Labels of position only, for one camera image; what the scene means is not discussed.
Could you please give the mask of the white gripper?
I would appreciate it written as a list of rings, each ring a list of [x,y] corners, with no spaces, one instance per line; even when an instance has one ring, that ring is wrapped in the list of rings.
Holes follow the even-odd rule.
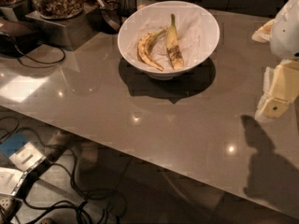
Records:
[[[281,117],[299,96],[299,0],[289,0],[274,20],[261,26],[252,35],[260,43],[270,41],[273,54],[282,60],[275,68],[267,67],[263,75],[263,96],[256,119]]]

